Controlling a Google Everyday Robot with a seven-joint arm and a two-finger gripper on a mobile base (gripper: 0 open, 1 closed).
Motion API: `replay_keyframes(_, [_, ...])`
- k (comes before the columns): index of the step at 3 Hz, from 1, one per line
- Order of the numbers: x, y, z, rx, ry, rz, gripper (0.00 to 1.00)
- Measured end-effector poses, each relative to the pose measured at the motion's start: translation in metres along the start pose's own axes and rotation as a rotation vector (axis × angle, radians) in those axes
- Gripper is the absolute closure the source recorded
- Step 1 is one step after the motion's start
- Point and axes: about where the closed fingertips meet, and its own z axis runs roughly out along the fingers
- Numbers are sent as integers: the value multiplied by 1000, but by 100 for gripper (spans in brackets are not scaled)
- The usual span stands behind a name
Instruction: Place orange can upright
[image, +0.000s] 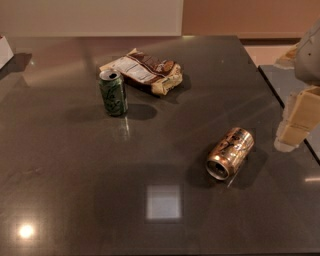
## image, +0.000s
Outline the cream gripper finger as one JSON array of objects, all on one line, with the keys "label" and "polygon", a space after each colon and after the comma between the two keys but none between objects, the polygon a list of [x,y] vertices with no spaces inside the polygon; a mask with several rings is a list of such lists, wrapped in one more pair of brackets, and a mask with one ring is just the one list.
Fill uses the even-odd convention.
[{"label": "cream gripper finger", "polygon": [[299,93],[292,92],[282,117],[274,146],[280,152],[291,152],[298,148],[320,123],[320,88],[311,86]]}]

